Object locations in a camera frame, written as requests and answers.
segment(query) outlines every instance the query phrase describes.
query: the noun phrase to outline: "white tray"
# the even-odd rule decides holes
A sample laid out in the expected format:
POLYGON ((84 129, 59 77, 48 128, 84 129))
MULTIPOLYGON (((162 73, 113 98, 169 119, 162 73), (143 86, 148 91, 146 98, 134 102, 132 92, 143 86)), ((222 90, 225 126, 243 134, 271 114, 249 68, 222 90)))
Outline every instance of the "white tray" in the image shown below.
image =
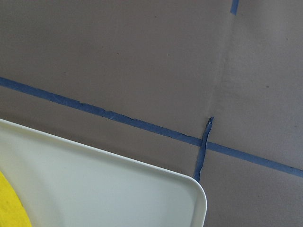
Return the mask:
POLYGON ((201 227, 205 219, 204 191, 189 176, 2 119, 0 171, 33 227, 201 227))

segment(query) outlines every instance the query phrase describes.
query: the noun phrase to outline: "blue painter's tape strip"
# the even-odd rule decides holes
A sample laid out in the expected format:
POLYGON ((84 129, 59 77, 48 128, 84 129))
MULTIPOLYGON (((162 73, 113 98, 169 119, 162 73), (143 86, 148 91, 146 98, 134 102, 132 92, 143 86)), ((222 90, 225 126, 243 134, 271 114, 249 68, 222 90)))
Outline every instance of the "blue painter's tape strip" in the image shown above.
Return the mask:
POLYGON ((231 13, 237 15, 239 0, 232 0, 231 13))
POLYGON ((212 129, 213 120, 214 120, 213 117, 209 118, 209 120, 206 124, 205 131, 204 131, 203 137, 202 137, 201 147, 200 147, 200 150, 198 153, 196 168, 195 168, 195 172, 194 172, 194 179, 198 182, 200 182, 200 173, 201 173, 204 159, 205 159, 208 135, 209 135, 210 130, 212 129))
POLYGON ((132 119, 130 117, 127 117, 125 115, 122 114, 117 114, 115 112, 112 111, 106 111, 103 108, 100 107, 96 107, 93 105, 89 105, 89 104, 84 104, 84 103, 80 103, 77 100, 71 99, 71 98, 67 98, 64 96, 60 96, 51 92, 47 92, 44 90, 40 90, 38 88, 35 87, 31 87, 25 84, 21 84, 18 82, 15 82, 13 80, 9 80, 6 78, 2 78, 0 77, 0 85, 3 87, 7 87, 7 88, 11 88, 13 90, 16 91, 20 91, 32 96, 36 96, 39 98, 43 98, 61 105, 65 105, 65 106, 69 106, 78 110, 82 110, 88 113, 92 113, 95 115, 99 115, 105 118, 108 118, 110 120, 114 120, 116 122, 121 122, 124 124, 128 124, 131 125, 133 127, 137 127, 140 129, 144 129, 147 131, 151 131, 163 136, 168 136, 171 137, 173 139, 179 140, 179 141, 183 141, 185 143, 189 143, 192 145, 196 145, 196 146, 200 146, 201 145, 201 139, 195 138, 195 137, 191 137, 191 136, 187 136, 184 135, 180 132, 174 131, 174 130, 170 130, 170 129, 166 129, 163 128, 161 126, 155 125, 155 124, 151 124, 148 122, 144 122, 141 120, 137 120, 137 119, 132 119))
MULTIPOLYGON (((57 95, 57 94, 54 94, 51 92, 47 92, 44 90, 40 90, 38 88, 31 87, 31 86, 28 86, 25 84, 21 84, 21 83, 15 82, 13 80, 9 80, 9 79, 0 77, 0 86, 7 87, 7 88, 10 88, 10 89, 13 89, 13 90, 16 90, 19 92, 23 92, 25 94, 29 94, 32 96, 36 96, 39 98, 43 98, 43 99, 46 99, 46 100, 49 100, 49 101, 52 101, 52 102, 55 102, 55 103, 58 103, 61 105, 65 105, 65 106, 69 106, 69 107, 72 107, 72 108, 75 108, 78 110, 85 111, 88 113, 106 117, 108 119, 111 119, 111 120, 114 120, 117 122, 121 122, 121 123, 125 123, 125 124, 131 125, 131 126, 134 126, 134 127, 140 128, 140 129, 148 130, 148 131, 151 131, 151 132, 163 135, 163 136, 168 136, 168 137, 174 138, 176 140, 179 140, 179 141, 182 141, 185 143, 189 143, 189 144, 192 144, 192 145, 195 145, 198 147, 201 147, 201 144, 202 144, 201 139, 187 136, 180 132, 169 130, 169 129, 166 129, 166 128, 163 128, 163 127, 160 127, 160 126, 157 126, 154 124, 150 124, 148 122, 132 119, 132 118, 129 118, 129 117, 121 115, 121 114, 117 114, 112 111, 106 111, 105 109, 100 108, 100 107, 96 107, 96 106, 89 105, 89 104, 83 104, 77 100, 67 98, 64 96, 60 96, 60 95, 57 95)), ((231 149, 228 147, 224 147, 224 146, 221 146, 216 143, 208 142, 206 147, 207 147, 207 149, 210 149, 210 150, 213 150, 216 152, 220 152, 222 154, 226 154, 226 155, 229 155, 232 157, 236 157, 236 158, 239 158, 242 160, 246 160, 246 161, 258 164, 258 165, 266 166, 266 167, 269 167, 269 168, 272 168, 272 169, 275 169, 278 171, 282 171, 282 172, 303 178, 303 170, 301 170, 301 169, 293 168, 290 166, 283 165, 281 163, 277 163, 274 161, 270 161, 270 160, 258 157, 258 156, 250 155, 245 152, 231 149)))
POLYGON ((301 169, 297 169, 297 168, 293 168, 287 165, 283 165, 281 163, 278 162, 274 162, 262 157, 258 157, 255 155, 251 155, 251 154, 247 154, 245 152, 239 151, 239 150, 235 150, 235 149, 231 149, 231 148, 227 148, 224 146, 221 146, 219 144, 216 143, 211 143, 208 142, 207 144, 207 149, 213 150, 213 151, 217 151, 220 152, 222 154, 226 154, 232 157, 236 157, 245 161, 249 161, 258 165, 262 165, 262 166, 266 166, 275 170, 279 170, 288 174, 292 174, 295 176, 299 176, 299 177, 303 177, 303 170, 301 169))

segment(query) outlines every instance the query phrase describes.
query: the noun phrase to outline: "yellow object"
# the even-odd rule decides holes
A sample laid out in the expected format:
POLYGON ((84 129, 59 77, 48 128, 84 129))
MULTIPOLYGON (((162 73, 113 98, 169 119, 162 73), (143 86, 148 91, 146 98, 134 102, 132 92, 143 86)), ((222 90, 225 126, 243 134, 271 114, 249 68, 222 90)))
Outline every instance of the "yellow object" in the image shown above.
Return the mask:
POLYGON ((0 172, 0 227, 31 227, 22 203, 0 172))

